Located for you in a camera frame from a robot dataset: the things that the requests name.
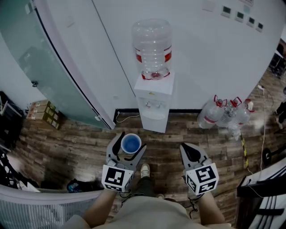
black baseboard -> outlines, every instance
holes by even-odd
[[[131,108],[131,109],[116,109],[115,113],[114,113],[114,118],[113,118],[113,122],[116,124],[116,117],[117,117],[117,112],[120,113],[139,113],[139,109],[137,108]],[[200,113],[202,110],[201,109],[170,109],[169,113],[195,113],[198,114]]]

white wall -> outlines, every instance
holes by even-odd
[[[281,0],[257,0],[250,15],[264,25],[260,33],[220,15],[222,5],[243,12],[238,0],[94,0],[132,87],[138,77],[130,28],[141,19],[163,18],[172,25],[172,63],[176,72],[174,109],[198,109],[209,97],[244,100],[266,70],[285,22]]]
[[[113,119],[116,108],[137,107],[92,1],[47,4],[71,57],[108,116]]]
[[[284,25],[283,27],[283,31],[282,31],[282,34],[281,34],[281,39],[286,42],[286,24]]]
[[[26,109],[31,102],[46,99],[38,89],[32,87],[1,34],[0,50],[0,90],[22,109]]]

frosted glass door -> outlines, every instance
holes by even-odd
[[[26,76],[68,118],[107,128],[52,52],[29,0],[0,0],[0,32]]]

